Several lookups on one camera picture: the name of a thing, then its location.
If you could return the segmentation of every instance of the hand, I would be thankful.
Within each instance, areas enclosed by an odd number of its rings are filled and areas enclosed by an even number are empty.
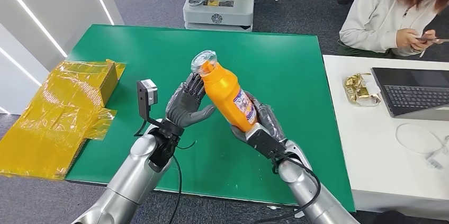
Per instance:
[[[245,92],[251,102],[254,104],[254,108],[257,111],[257,121],[265,127],[270,135],[278,141],[284,141],[286,139],[284,131],[281,125],[277,121],[276,116],[274,116],[273,110],[269,105],[261,104],[253,95],[249,92]],[[243,131],[241,131],[236,126],[231,126],[232,134],[243,142],[246,142],[246,136]]]
[[[405,28],[401,29],[396,33],[396,46],[398,48],[403,48],[410,46],[411,44],[419,43],[416,39],[418,32],[416,30]]]
[[[423,38],[428,39],[436,39],[436,33],[435,30],[428,30],[423,34]],[[412,43],[411,47],[418,51],[424,51],[428,47],[433,45],[433,41],[420,41],[418,43]]]
[[[198,111],[205,94],[201,76],[197,73],[190,73],[187,80],[180,84],[168,101],[165,109],[167,119],[180,128],[207,119],[215,111],[215,106],[208,105]]]

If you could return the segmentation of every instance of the white wall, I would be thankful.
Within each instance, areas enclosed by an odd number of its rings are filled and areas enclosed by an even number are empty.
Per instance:
[[[48,71],[0,24],[0,52],[6,52],[32,77],[42,83]],[[0,106],[11,114],[21,114],[33,98],[39,85],[0,53]]]
[[[100,0],[22,0],[69,54],[92,24],[111,24]],[[114,0],[103,0],[114,24],[123,24]],[[17,0],[0,0],[0,48],[42,82],[64,56]],[[0,53],[0,107],[20,114],[38,85]]]

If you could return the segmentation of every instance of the floor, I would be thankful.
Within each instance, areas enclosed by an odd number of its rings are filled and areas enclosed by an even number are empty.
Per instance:
[[[182,28],[184,0],[115,0],[126,25]],[[336,53],[338,31],[349,6],[336,0],[256,0],[254,31],[314,34],[323,54]],[[449,11],[444,11],[429,28],[442,37],[449,36]],[[423,60],[449,61],[447,47],[432,47]],[[0,138],[18,118],[0,114]],[[104,188],[28,178],[0,176],[0,223],[70,223],[103,193]],[[132,223],[168,223],[175,196],[153,193],[138,210]],[[174,223],[251,223],[278,216],[290,209],[271,210],[259,204],[191,198],[183,196]],[[355,217],[369,224],[375,213],[358,212]],[[446,221],[417,219],[420,224]],[[308,223],[304,218],[288,218],[277,223]]]

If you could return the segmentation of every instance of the black pants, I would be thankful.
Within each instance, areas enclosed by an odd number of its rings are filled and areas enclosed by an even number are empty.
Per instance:
[[[395,57],[393,52],[391,52],[390,50],[388,50],[385,53],[377,53],[374,51],[356,49],[343,44],[340,40],[338,40],[337,54],[339,56],[358,56],[358,57],[387,58],[387,59],[394,59]]]
[[[418,222],[400,212],[387,211],[376,216],[373,224],[418,224]]]

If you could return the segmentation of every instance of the gold foil bag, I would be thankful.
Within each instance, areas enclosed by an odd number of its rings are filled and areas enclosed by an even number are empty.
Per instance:
[[[379,92],[369,92],[364,76],[371,76],[370,73],[357,73],[347,77],[344,81],[346,96],[349,101],[360,106],[377,106],[381,102]]]

